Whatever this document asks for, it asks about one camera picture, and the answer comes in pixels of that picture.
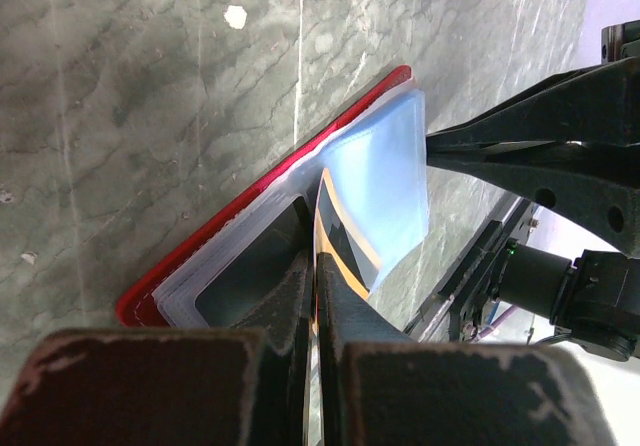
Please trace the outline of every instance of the hole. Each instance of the hole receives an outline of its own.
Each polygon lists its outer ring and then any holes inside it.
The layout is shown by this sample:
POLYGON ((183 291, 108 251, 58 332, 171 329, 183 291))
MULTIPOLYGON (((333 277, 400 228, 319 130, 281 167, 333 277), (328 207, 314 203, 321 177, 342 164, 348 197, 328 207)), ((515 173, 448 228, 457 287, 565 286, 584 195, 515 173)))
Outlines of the hole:
POLYGON ((539 189, 536 191, 535 201, 540 206, 544 206, 547 209, 553 209, 556 205, 556 195, 553 194, 553 191, 550 189, 539 189))
POLYGON ((624 229, 624 216, 622 215, 622 211, 617 206, 612 206, 609 208, 609 213, 607 214, 607 219, 609 220, 609 226, 616 233, 621 233, 624 229))

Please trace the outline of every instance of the black cable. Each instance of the black cable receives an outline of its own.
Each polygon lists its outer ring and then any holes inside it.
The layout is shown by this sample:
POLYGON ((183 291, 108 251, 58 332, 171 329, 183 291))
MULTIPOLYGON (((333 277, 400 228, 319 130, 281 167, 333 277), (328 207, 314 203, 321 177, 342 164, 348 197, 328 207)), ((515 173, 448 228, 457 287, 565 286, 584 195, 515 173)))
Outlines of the black cable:
POLYGON ((548 338, 541 339, 536 344, 551 346, 552 344, 558 344, 563 341, 568 341, 569 339, 571 339, 571 335, 569 333, 556 334, 555 336, 549 336, 548 338))

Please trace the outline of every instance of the marble surface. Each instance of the marble surface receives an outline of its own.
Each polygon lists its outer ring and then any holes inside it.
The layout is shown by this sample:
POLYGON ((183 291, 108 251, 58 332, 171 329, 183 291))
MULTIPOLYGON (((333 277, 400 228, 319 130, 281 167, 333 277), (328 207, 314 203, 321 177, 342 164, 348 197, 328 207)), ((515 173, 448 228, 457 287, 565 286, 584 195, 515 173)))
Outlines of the marble surface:
MULTIPOLYGON (((123 291, 381 72, 413 67, 431 130, 462 122, 569 69, 584 4, 0 0, 0 404, 40 337, 115 325, 123 291)), ((400 327, 500 194, 435 170, 429 189, 427 240, 371 298, 400 327)))

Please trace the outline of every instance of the white spot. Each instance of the white spot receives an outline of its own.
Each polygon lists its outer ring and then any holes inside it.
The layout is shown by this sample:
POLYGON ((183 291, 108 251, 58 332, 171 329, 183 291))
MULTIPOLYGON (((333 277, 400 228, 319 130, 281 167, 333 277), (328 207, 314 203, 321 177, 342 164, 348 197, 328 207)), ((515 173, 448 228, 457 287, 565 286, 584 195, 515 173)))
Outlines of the white spot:
POLYGON ((316 38, 316 41, 314 44, 316 48, 316 53, 324 54, 329 52, 332 44, 333 44, 333 36, 331 35, 331 33, 321 34, 316 38))
POLYGON ((242 29, 247 22, 247 12, 242 6, 230 4, 224 12, 224 20, 233 29, 242 29))
POLYGON ((0 203, 13 203, 16 198, 9 191, 5 191, 4 189, 0 189, 0 203))
POLYGON ((22 253, 20 257, 24 259, 27 263, 29 263, 31 266, 36 264, 36 259, 38 259, 38 255, 36 253, 31 253, 31 252, 22 253))

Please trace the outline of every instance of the purple cable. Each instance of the purple cable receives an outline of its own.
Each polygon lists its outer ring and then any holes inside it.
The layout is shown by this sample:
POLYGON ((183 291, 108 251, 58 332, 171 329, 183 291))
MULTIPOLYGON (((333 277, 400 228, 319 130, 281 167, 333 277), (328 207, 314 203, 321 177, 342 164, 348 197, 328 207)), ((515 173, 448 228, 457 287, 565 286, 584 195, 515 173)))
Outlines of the purple cable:
POLYGON ((509 306, 504 313, 498 316, 498 319, 496 319, 493 323, 491 323, 485 329, 480 331, 480 333, 478 333, 478 339, 486 338, 491 333, 493 333, 498 328, 498 326, 500 326, 507 319, 509 319, 509 316, 511 316, 514 312, 516 312, 517 309, 518 309, 517 306, 509 306))

